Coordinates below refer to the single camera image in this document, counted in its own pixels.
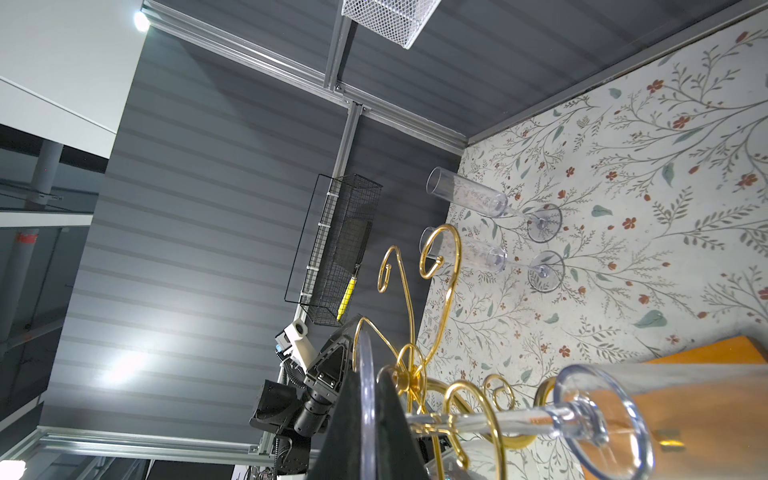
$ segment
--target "white wire basket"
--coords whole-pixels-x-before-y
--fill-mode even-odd
[[[342,15],[407,50],[439,4],[440,0],[344,0]]]

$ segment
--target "wire mesh basket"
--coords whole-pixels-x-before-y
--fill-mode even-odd
[[[411,48],[440,0],[344,0],[342,15]]]
[[[316,325],[341,324],[339,307],[362,262],[381,189],[356,174],[318,176],[285,296],[286,301],[299,303]],[[305,273],[299,286],[301,270]]]

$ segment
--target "glass stem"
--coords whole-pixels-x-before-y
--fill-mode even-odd
[[[598,425],[595,417],[577,402],[560,405],[534,407],[531,409],[503,410],[496,412],[498,425],[505,435],[563,435],[570,439],[593,439]],[[407,422],[418,431],[420,425],[447,428],[449,415],[407,415]],[[484,413],[455,415],[453,426],[459,434],[491,432]]]
[[[526,220],[531,221],[531,222],[538,222],[539,221],[538,217],[535,217],[534,215],[531,215],[531,214],[524,214],[520,210],[518,210],[516,208],[512,208],[512,207],[510,207],[508,205],[504,209],[502,214],[499,215],[499,217],[523,217]]]
[[[532,265],[526,265],[525,263],[510,262],[510,261],[507,261],[507,264],[511,266],[518,266],[520,268],[525,268],[526,270],[530,270],[531,272],[539,275],[541,278],[546,278],[547,276],[549,276],[550,270],[549,270],[549,267],[547,267],[546,265],[532,266]]]

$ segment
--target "clear plastic wine glass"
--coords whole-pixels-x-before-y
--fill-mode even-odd
[[[419,252],[424,251],[429,237],[436,230],[435,227],[426,227],[419,241]],[[433,260],[443,257],[450,262],[455,255],[453,239],[447,239],[440,235],[432,242],[427,257]],[[485,272],[498,273],[507,265],[515,266],[528,271],[528,282],[534,290],[549,293],[556,290],[565,276],[565,264],[563,257],[557,252],[545,250],[538,254],[531,264],[510,260],[507,250],[500,245],[493,245],[474,238],[462,237],[462,265],[469,266]]]
[[[524,214],[510,207],[509,199],[502,192],[442,167],[436,167],[429,175],[427,193],[487,217],[525,218],[528,235],[536,243],[552,240],[563,224],[562,212],[554,204],[545,204],[534,212]]]
[[[766,477],[766,396],[766,365],[576,364],[558,374],[553,404],[496,419],[506,435],[562,437],[598,480],[757,480]],[[490,432],[481,413],[406,419]]]

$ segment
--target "yellow handle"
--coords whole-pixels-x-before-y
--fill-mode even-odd
[[[336,320],[341,321],[342,315],[346,312],[346,307],[349,305],[349,298],[352,296],[352,292],[355,291],[355,283],[357,283],[357,276],[353,276],[349,279],[349,283],[346,286],[346,292],[339,305],[339,314],[336,315]]]

